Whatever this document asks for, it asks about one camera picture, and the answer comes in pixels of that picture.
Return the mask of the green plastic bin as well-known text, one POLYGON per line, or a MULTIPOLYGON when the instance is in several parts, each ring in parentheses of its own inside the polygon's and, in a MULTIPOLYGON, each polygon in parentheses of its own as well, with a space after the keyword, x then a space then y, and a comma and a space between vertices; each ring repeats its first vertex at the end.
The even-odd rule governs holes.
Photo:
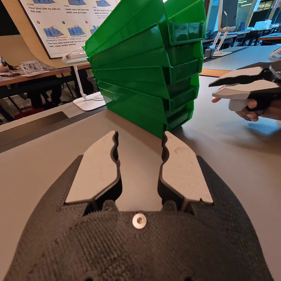
POLYGON ((155 25, 89 59, 93 69, 162 67, 166 82, 175 84, 202 71, 202 42, 171 45, 167 28, 155 25))
POLYGON ((167 100, 109 82, 99 81, 97 85, 109 110, 159 138, 164 131, 173 132, 192 118, 198 93, 191 87, 187 93, 167 100))
POLYGON ((163 99, 169 112, 195 100, 199 92, 199 75, 177 77, 173 68, 161 66, 96 69, 97 82, 103 81, 163 99))
POLYGON ((206 14, 202 0, 122 0, 86 41, 91 58, 135 35, 158 26, 164 45, 202 41, 206 14))

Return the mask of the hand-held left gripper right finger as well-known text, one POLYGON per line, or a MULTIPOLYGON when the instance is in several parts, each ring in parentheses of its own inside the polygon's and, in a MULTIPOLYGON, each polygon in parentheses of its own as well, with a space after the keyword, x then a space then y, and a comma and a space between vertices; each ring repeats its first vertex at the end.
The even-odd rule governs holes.
POLYGON ((213 204, 197 155, 169 131, 163 132, 161 159, 157 192, 162 205, 173 201, 178 210, 187 210, 191 203, 213 204))

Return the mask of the brown flat board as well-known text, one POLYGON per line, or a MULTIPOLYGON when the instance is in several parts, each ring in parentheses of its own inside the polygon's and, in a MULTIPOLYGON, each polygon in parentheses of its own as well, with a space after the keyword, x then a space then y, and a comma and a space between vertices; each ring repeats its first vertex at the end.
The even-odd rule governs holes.
POLYGON ((209 77, 221 77, 228 73, 232 72, 232 70, 223 70, 223 69, 210 69, 210 68, 202 68, 202 71, 199 73, 200 76, 209 76, 209 77))

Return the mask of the red bag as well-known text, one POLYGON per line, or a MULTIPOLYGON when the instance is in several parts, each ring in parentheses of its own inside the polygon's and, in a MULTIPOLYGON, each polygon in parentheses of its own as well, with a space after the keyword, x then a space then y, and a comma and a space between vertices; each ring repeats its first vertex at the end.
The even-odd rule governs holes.
POLYGON ((23 107, 23 108, 19 109, 19 113, 14 116, 14 119, 19 120, 21 118, 28 117, 28 116, 31 116, 33 114, 37 114, 37 113, 40 113, 40 112, 43 112, 43 111, 45 111, 44 108, 37 108, 36 109, 32 106, 23 107))

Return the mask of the person's right hand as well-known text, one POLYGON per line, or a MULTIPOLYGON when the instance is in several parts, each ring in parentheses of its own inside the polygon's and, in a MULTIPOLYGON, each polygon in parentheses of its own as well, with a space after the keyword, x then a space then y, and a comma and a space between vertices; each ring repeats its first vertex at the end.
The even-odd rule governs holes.
MULTIPOLYGON (((221 100, 221 98, 219 98, 219 97, 213 97, 212 103, 217 103, 220 100, 221 100)), ((250 99, 250 100, 248 100, 247 106, 251 109, 255 108, 257 106, 257 101, 255 99, 250 99)), ((243 108, 243 110, 236 111, 235 113, 247 121, 256 122, 259 120, 259 117, 280 121, 281 120, 281 100, 278 99, 278 100, 272 101, 270 106, 266 110, 264 110, 262 114, 258 114, 257 111, 250 112, 247 110, 247 108, 243 108)))

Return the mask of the wooden display board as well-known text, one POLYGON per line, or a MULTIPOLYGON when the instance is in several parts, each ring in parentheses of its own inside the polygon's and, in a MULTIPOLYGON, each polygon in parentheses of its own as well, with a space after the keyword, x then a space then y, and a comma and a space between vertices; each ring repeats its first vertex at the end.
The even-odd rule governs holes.
POLYGON ((7 43, 11 43, 13 51, 16 52, 15 60, 17 62, 27 60, 38 60, 45 65, 52 66, 54 68, 69 67, 78 65, 79 69, 91 68, 90 63, 86 60, 65 64, 61 58, 50 59, 47 55, 46 50, 40 42, 40 38, 37 36, 33 25, 30 23, 24 9, 17 0, 2 1, 6 8, 9 16, 19 31, 19 35, 8 35, 3 36, 7 43))

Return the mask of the brown wooden table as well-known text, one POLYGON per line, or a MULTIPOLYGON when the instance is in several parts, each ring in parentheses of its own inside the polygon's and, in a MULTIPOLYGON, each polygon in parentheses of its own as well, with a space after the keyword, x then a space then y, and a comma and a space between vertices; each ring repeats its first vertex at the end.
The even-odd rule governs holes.
POLYGON ((59 74, 64 74, 64 73, 71 73, 73 70, 71 70, 71 66, 63 67, 63 68, 54 68, 51 69, 49 72, 43 72, 40 74, 32 75, 32 76, 14 76, 11 78, 8 77, 1 77, 0 79, 0 86, 7 86, 19 82, 25 82, 25 81, 30 81, 34 79, 39 79, 39 78, 44 78, 48 76, 53 76, 53 75, 59 75, 59 74))

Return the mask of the white document stand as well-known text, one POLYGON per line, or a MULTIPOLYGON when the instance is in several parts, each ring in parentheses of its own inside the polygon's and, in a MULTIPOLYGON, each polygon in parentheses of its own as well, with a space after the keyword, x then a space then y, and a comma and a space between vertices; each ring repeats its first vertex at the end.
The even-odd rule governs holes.
POLYGON ((80 65, 82 64, 82 62, 86 62, 88 60, 88 56, 86 55, 86 52, 83 47, 80 47, 68 54, 65 54, 61 60, 64 64, 70 64, 71 66, 73 66, 76 80, 79 85, 79 91, 82 97, 74 100, 73 103, 83 111, 93 111, 95 109, 105 106, 106 103, 100 92, 93 93, 90 95, 86 95, 83 92, 77 68, 77 65, 80 65))

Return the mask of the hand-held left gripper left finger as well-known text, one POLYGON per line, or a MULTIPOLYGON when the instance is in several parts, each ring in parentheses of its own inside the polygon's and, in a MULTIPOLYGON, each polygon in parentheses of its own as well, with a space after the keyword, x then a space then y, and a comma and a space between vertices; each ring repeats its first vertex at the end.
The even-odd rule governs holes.
POLYGON ((115 202, 120 197, 118 145, 118 132, 110 131, 85 151, 65 199, 67 205, 90 203, 102 207, 106 200, 115 202))

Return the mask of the white desk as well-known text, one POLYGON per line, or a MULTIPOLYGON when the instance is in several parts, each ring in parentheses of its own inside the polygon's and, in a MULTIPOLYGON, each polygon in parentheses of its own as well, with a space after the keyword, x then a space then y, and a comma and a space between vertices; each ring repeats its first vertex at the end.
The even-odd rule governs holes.
POLYGON ((93 111, 83 111, 74 103, 67 103, 3 124, 0 132, 0 153, 89 118, 106 109, 107 107, 104 105, 93 111))

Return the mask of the small picture card stand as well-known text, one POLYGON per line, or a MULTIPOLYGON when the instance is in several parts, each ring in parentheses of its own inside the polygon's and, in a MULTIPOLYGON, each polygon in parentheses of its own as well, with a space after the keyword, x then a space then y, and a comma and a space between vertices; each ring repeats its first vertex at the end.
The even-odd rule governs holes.
POLYGON ((24 74, 21 74, 20 76, 23 77, 31 77, 31 76, 50 72, 50 70, 44 70, 40 65, 39 61, 21 62, 20 67, 24 72, 24 74))

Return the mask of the dark board on white stand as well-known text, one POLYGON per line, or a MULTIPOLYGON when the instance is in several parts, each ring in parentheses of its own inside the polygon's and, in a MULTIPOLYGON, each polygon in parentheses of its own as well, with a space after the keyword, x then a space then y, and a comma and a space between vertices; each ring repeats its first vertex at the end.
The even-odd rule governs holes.
POLYGON ((211 46, 213 56, 223 56, 220 48, 229 32, 236 29, 238 0, 219 0, 218 33, 211 46))

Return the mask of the grey table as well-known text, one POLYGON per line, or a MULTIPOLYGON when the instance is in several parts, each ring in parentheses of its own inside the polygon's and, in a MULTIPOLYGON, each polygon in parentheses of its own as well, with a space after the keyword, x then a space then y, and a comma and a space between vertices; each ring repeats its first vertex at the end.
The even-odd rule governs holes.
POLYGON ((233 71, 258 62, 269 62, 270 54, 280 46, 234 47, 231 54, 203 63, 203 69, 233 71))

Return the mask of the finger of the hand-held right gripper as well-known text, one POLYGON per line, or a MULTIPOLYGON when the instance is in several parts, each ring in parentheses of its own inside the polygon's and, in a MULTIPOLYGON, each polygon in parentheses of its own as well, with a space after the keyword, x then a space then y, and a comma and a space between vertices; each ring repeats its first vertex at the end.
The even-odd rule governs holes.
POLYGON ((261 66, 235 70, 209 83, 209 87, 222 86, 222 85, 249 84, 254 81, 264 79, 264 76, 266 75, 268 70, 269 70, 268 68, 262 68, 261 66))
POLYGON ((226 85, 215 91, 212 96, 221 99, 245 100, 251 94, 279 92, 279 84, 267 80, 257 80, 249 84, 226 85))

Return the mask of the dark office table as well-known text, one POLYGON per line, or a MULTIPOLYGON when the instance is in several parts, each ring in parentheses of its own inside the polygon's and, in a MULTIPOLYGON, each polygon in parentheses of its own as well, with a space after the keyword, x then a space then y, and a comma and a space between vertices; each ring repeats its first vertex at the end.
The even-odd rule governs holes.
MULTIPOLYGON (((279 29, 279 26, 280 23, 277 23, 277 24, 270 24, 268 28, 248 27, 245 30, 229 32, 223 42, 221 50, 234 46, 249 47, 252 44, 256 46, 258 42, 258 38, 276 32, 279 29)), ((208 30, 208 32, 206 33, 207 36, 206 39, 202 41, 203 50, 212 46, 213 42, 215 41, 217 33, 218 31, 215 31, 211 34, 210 31, 208 30)))

